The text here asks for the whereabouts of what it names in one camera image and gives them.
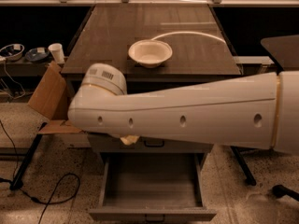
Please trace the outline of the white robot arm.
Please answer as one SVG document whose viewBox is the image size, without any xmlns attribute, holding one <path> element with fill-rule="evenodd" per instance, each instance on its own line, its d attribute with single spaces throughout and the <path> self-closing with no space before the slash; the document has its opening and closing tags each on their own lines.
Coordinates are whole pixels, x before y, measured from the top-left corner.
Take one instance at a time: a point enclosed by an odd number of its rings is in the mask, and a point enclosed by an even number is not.
<svg viewBox="0 0 299 224">
<path fill-rule="evenodd" d="M 90 66 L 68 108 L 90 133 L 299 153 L 299 72 L 264 73 L 129 94 L 122 72 Z"/>
</svg>

